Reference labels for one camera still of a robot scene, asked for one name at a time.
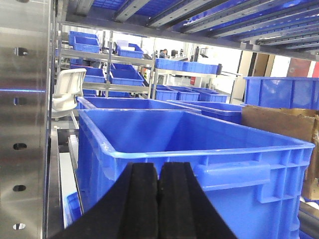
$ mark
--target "metal shelf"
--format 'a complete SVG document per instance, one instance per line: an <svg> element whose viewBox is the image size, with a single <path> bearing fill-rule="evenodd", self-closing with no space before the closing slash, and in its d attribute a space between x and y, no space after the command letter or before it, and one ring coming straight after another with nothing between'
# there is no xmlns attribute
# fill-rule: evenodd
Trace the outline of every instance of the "metal shelf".
<svg viewBox="0 0 319 239"><path fill-rule="evenodd" d="M102 62L108 62L108 60L109 60L109 54L76 51L76 50L67 49L67 48L61 49L61 56L69 57L69 58L83 58L83 59L100 60ZM117 55L112 55L111 60L121 62L121 63L126 63L126 64L140 65L140 66L147 66L147 65L151 66L153 63L152 60L132 58L132 57L123 57L123 56L117 56Z"/></svg>
<svg viewBox="0 0 319 239"><path fill-rule="evenodd" d="M110 63L111 62L120 62L123 64L132 64L138 66L149 66L151 69L154 68L155 59L147 60L147 59L139 59L139 58L132 58L132 57L123 57L102 53L92 53L92 52L84 52L84 51L76 51L73 49L62 48L60 49L60 56L68 57L68 58L83 58L87 60L99 60L102 62L108 63L108 70L107 70L107 79L109 78L110 74ZM130 93L138 93L138 94L147 94L148 98L151 97L151 88L152 83L150 83L149 87L145 86L128 86L128 85L115 85L107 83L83 83L84 89L90 90L99 90L105 91L105 96L108 96L109 91L117 91L117 92L130 92Z"/></svg>
<svg viewBox="0 0 319 239"><path fill-rule="evenodd" d="M92 83L83 82L83 89L97 90L97 91L124 91L131 93L149 93L149 87L147 86L128 86L128 85L116 85L107 83Z"/></svg>
<svg viewBox="0 0 319 239"><path fill-rule="evenodd" d="M180 75L180 76L192 76L192 77L216 76L216 74L203 74L203 73L196 73L196 72L189 72L189 71L173 71L173 70L165 70L165 69L159 69L159 68L155 68L155 73Z"/></svg>

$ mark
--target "stainless steel panel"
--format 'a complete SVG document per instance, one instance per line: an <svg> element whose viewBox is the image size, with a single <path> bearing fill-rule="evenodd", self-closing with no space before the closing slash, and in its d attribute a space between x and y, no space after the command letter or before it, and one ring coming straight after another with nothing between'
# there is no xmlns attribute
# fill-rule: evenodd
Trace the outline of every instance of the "stainless steel panel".
<svg viewBox="0 0 319 239"><path fill-rule="evenodd" d="M3 239L43 238L51 13L52 0L0 2L0 238ZM15 189L24 190L14 191L16 185L24 187Z"/></svg>

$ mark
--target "metal frame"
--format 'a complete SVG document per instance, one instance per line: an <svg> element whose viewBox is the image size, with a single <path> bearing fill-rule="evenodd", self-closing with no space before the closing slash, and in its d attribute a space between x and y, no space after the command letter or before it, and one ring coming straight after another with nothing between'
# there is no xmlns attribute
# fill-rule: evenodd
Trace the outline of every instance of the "metal frame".
<svg viewBox="0 0 319 239"><path fill-rule="evenodd" d="M239 34L242 32L247 32L250 30L255 30L261 27L267 27L269 25L274 25L281 23L283 21L294 21L298 18L308 17L311 15L317 15L319 10L318 3L308 2L302 5L296 5L288 9L283 9L271 14L256 17L252 20L240 22L233 24L229 27L224 27L222 29L213 30L209 33L209 36L214 37L224 37L234 34Z"/></svg>
<svg viewBox="0 0 319 239"><path fill-rule="evenodd" d="M148 21L148 26L158 28L172 21L181 22L224 2L227 2L227 0L211 0L210 2L203 0L182 0L157 16L151 17Z"/></svg>
<svg viewBox="0 0 319 239"><path fill-rule="evenodd" d="M0 238L42 239L47 226L53 1L0 7Z"/></svg>
<svg viewBox="0 0 319 239"><path fill-rule="evenodd" d="M259 9L264 10L265 8L267 9L275 7L286 2L287 0L249 0L232 7L230 10L225 9L194 21L182 28L182 32L194 33L197 31L202 31L207 28L220 25L224 22L239 19L245 15L251 14L251 12L258 11Z"/></svg>
<svg viewBox="0 0 319 239"><path fill-rule="evenodd" d="M126 21L150 0L126 0L114 14L114 21Z"/></svg>
<svg viewBox="0 0 319 239"><path fill-rule="evenodd" d="M297 32L303 34L305 31L313 30L316 27L318 28L318 25L319 17L316 16L310 17L308 19L299 19L292 22L280 23L275 26L267 27L266 29L262 28L261 30L255 30L249 33L233 36L233 38L241 41L249 41L261 38L265 39L269 37L283 36L286 34L294 34Z"/></svg>
<svg viewBox="0 0 319 239"><path fill-rule="evenodd" d="M288 44L288 43L300 43L300 42L307 42L319 40L319 28L311 32L306 32L305 34L295 34L295 35L288 35L283 37L277 37L276 39L268 39L268 40L261 40L258 41L257 44L260 45L280 45L280 44Z"/></svg>
<svg viewBox="0 0 319 239"><path fill-rule="evenodd" d="M174 39L180 40L183 42L197 42L199 44L207 44L207 45L215 45L221 47L228 47L234 49L241 49L246 51L254 51L260 53L268 53L274 55L282 55L288 56L293 58L301 58L307 59L312 61L319 61L319 56L310 54L310 53L302 53L296 52L293 50L288 50L284 48L274 48L270 46L260 46L257 44L249 44L249 43L241 43L241 42L234 42L227 39L222 38L211 38L207 36L203 36L200 34L184 34L175 31L169 30L158 30L154 28L149 28L145 26L139 26L130 23L119 23L114 22L108 18L107 10L100 9L101 12L95 12L94 16L83 18L76 15L69 15L67 17L67 22L65 24L72 25L72 26L80 26L86 28L94 28L94 29L110 29L115 31L127 32L131 34L136 34L137 32L144 36L152 36L158 37L161 36L162 38L167 39Z"/></svg>
<svg viewBox="0 0 319 239"><path fill-rule="evenodd" d="M256 40L269 37L284 37L297 31L304 34L306 30L312 31L316 27L318 28L319 17L317 13L319 7L316 1L303 1L295 3L294 6L284 6L287 1L283 0L248 0L230 4L223 0L212 0L206 4L201 4L198 1L181 0L157 16L151 16L150 19L147 16L132 14L135 10L129 10L131 16L121 23L122 25L118 25L118 22L115 22L116 18L114 19L113 16L116 12L120 13L123 10L114 11L93 6L86 17L80 17L73 14L77 1L69 1L65 21L68 25L99 27L145 36L161 36L184 42L197 42L314 61L318 60L316 47L287 49L285 44L256 46ZM133 5L126 5L126 8L131 9L134 7ZM212 12L210 15L183 26L184 20L208 9ZM218 26L221 21L223 21L223 24L226 23L222 28L220 28L221 25ZM205 30L201 30L202 24L205 25Z"/></svg>
<svg viewBox="0 0 319 239"><path fill-rule="evenodd" d="M91 9L94 0L78 0L78 4L76 6L76 14L86 16Z"/></svg>

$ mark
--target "person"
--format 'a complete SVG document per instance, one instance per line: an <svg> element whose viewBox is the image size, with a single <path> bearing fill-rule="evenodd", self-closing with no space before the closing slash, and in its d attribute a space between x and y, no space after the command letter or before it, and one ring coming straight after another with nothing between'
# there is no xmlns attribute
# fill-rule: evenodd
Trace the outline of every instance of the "person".
<svg viewBox="0 0 319 239"><path fill-rule="evenodd" d="M161 51L161 52L159 53L159 57L160 57L160 58L165 58L166 54L167 54L167 49L164 49L163 51Z"/></svg>

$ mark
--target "crate rim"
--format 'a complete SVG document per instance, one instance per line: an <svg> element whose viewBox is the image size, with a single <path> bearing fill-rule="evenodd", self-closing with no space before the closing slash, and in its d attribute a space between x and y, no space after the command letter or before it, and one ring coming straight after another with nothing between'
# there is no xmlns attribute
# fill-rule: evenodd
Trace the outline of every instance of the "crate rim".
<svg viewBox="0 0 319 239"><path fill-rule="evenodd" d="M319 77L244 77L246 80L274 80L274 81L319 81Z"/></svg>
<svg viewBox="0 0 319 239"><path fill-rule="evenodd" d="M226 113L241 113L241 111L228 111L228 110L220 110L220 109L215 109L215 108L210 108L210 107L206 107L206 106L199 106L199 105L195 105L192 104L192 101L178 101L179 104L181 105L187 105L187 106L198 106L201 108L204 108L204 110L206 111L215 111L215 113L221 113L221 112L226 112ZM224 104L224 105L231 105L229 103L223 103L223 102L212 102L212 101L193 101L193 102L200 102L200 103L219 103L219 104Z"/></svg>
<svg viewBox="0 0 319 239"><path fill-rule="evenodd" d="M289 139L289 140L291 140L292 143L294 142L296 145L287 145L287 146L285 146L285 148L283 148L282 146L268 146L268 147L254 147L254 148L237 148L236 150L234 150L234 149L208 149L208 150L192 150L192 151L184 150L184 151L169 151L169 152L163 152L163 151L160 151L160 152L138 152L138 153L119 152L113 148L111 143L106 139L106 137L102 134L102 132L99 130L99 128L93 123L93 121L87 115L87 112L101 112L101 111L106 111L106 112L123 111L124 112L124 111L128 111L128 110L93 109L93 110L80 110L79 111L79 115L82 118L82 120L85 121L85 124L87 125L87 127L89 127L91 129L91 131L95 132L93 134L93 136L103 146L101 148L103 153L108 154L114 158L137 159L137 158L155 158L155 157L172 157L172 156L183 157L183 156L195 156L195 155L196 156L200 156L200 155L207 156L207 155L224 155L224 154L229 154L230 152L232 152L232 154L247 154L247 153L259 153L259 152L289 151L289 150L295 150L295 149L307 149L307 148L314 148L315 147L315 145L310 143L310 142L302 141L300 139L284 136L281 134L276 134L276 133L271 133L271 132L267 132L267 131L260 130L260 129L250 128L250 127L239 125L236 123L227 122L224 120L199 115L197 113L179 111L179 110L176 110L176 111L171 110L168 112L169 114L176 113L176 112L183 113L183 114L193 114L193 115L196 115L197 117L204 117L204 118L207 118L209 120L215 120L215 121L220 121L220 122L227 123L227 124L233 124L233 125L236 125L237 127L253 129L256 131L260 131L263 134L270 133L272 135L276 135L276 137L279 137L281 139L286 139L286 140ZM133 110L133 111L152 112L154 110Z"/></svg>
<svg viewBox="0 0 319 239"><path fill-rule="evenodd" d="M80 102L81 104L83 104L84 106L87 107L87 109L85 110L102 110L102 109L106 109L106 110L118 110L118 111L182 111L179 109L128 109L128 108L121 108L121 109L115 109L115 108L98 108L96 107L94 104L92 104L91 102L89 102L87 100L87 98L90 99L96 99L96 97L87 97L87 96L83 96L83 97L78 97L77 101ZM161 102L161 103L167 103L173 106L178 106L181 107L181 105L179 104L174 104L172 102L169 101L160 101L160 100L156 100L156 99L141 99L141 98L124 98L124 97L100 97L102 99L114 99L114 100L125 100L125 101L155 101L155 102ZM192 111L192 112L196 112L196 114L201 114L201 110L199 109L195 109L189 106L182 106L182 108L185 108L186 111Z"/></svg>

